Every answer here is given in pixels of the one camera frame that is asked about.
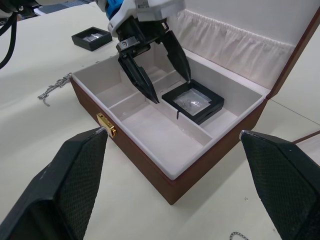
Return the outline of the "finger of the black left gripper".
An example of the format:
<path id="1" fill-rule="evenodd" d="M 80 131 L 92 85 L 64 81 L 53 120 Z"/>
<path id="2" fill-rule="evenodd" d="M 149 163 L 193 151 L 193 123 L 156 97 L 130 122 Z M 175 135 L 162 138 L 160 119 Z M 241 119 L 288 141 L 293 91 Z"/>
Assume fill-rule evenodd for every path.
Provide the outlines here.
<path id="1" fill-rule="evenodd" d="M 120 53 L 118 62 L 133 86 L 147 99 L 151 100 L 155 104 L 159 104 L 160 102 L 155 88 L 144 68 L 138 66 L 134 58 L 127 53 Z"/>
<path id="2" fill-rule="evenodd" d="M 172 30 L 162 37 L 162 43 L 167 50 L 167 57 L 173 68 L 187 81 L 191 81 L 191 69 L 184 50 Z"/>

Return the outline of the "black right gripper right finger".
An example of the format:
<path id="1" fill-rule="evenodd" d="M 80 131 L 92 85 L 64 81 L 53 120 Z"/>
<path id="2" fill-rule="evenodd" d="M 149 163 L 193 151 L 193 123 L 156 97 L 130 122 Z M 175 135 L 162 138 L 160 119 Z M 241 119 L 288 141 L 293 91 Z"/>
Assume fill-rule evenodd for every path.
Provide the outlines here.
<path id="1" fill-rule="evenodd" d="M 320 167 L 295 143 L 242 130 L 256 192 L 283 240 L 320 238 Z"/>

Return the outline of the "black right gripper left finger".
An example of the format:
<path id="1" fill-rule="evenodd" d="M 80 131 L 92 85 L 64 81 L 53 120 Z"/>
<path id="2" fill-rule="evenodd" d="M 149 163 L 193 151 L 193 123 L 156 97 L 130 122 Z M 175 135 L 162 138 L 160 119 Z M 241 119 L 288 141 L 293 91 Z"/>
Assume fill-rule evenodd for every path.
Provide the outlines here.
<path id="1" fill-rule="evenodd" d="M 2 240 L 82 240 L 100 187 L 108 132 L 66 140 L 0 225 Z"/>

